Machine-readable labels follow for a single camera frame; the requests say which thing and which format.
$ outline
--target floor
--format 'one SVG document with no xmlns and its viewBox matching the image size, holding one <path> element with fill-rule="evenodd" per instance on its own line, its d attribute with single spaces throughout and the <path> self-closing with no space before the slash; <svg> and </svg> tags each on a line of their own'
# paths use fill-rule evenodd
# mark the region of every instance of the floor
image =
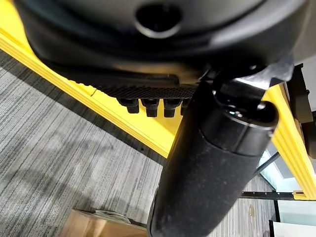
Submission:
<svg viewBox="0 0 316 237">
<path fill-rule="evenodd" d="M 145 224 L 165 159 L 0 51 L 0 236 L 59 236 L 72 208 Z M 259 176 L 247 191 L 271 191 Z M 210 237 L 268 237 L 272 201 L 239 199 Z"/>
</svg>

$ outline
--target hole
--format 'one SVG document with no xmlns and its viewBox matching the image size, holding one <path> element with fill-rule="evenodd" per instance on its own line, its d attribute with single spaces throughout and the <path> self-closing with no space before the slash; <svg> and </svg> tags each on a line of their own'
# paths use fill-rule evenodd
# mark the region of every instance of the hole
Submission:
<svg viewBox="0 0 316 237">
<path fill-rule="evenodd" d="M 143 35 L 163 39 L 178 32 L 181 18 L 180 10 L 172 4 L 151 4 L 136 12 L 135 26 Z"/>
</svg>

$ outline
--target black bar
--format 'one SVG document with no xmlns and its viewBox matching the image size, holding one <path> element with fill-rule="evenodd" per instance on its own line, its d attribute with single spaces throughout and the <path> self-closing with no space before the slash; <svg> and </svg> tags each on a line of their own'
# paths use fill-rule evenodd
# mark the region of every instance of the black bar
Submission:
<svg viewBox="0 0 316 237">
<path fill-rule="evenodd" d="M 277 200 L 273 200 L 274 206 L 275 206 L 275 211 L 276 211 L 276 222 L 281 222 L 280 218 L 280 211 L 278 209 L 278 202 Z"/>
<path fill-rule="evenodd" d="M 273 163 L 277 158 L 279 158 L 279 153 L 276 152 L 273 156 L 271 156 L 266 162 L 264 162 L 261 166 L 259 166 L 256 171 L 253 173 L 253 177 L 260 174 L 265 168 L 267 168 L 271 163 Z"/>
<path fill-rule="evenodd" d="M 275 230 L 273 227 L 273 221 L 269 220 L 270 237 L 275 237 Z"/>
<path fill-rule="evenodd" d="M 293 193 L 284 192 L 242 192 L 240 198 L 263 200 L 295 200 Z"/>
</svg>

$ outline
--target gray carpet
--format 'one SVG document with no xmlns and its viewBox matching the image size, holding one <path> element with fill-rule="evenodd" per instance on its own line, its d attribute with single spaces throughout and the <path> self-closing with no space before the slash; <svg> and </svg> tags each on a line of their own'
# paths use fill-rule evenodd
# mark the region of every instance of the gray carpet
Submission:
<svg viewBox="0 0 316 237">
<path fill-rule="evenodd" d="M 164 161 L 0 51 L 0 236 L 59 236 L 72 208 L 146 223 Z M 273 215 L 271 201 L 240 199 L 210 236 L 269 236 Z"/>
</svg>

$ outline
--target yellow metal bar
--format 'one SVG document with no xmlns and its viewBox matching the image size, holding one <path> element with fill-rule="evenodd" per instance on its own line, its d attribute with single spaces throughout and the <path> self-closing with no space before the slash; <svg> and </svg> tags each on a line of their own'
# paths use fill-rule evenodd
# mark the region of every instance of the yellow metal bar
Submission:
<svg viewBox="0 0 316 237">
<path fill-rule="evenodd" d="M 279 111 L 279 123 L 272 138 L 274 145 L 306 198 L 316 199 L 315 171 L 280 85 L 271 87 L 263 99 L 273 102 Z"/>
</svg>

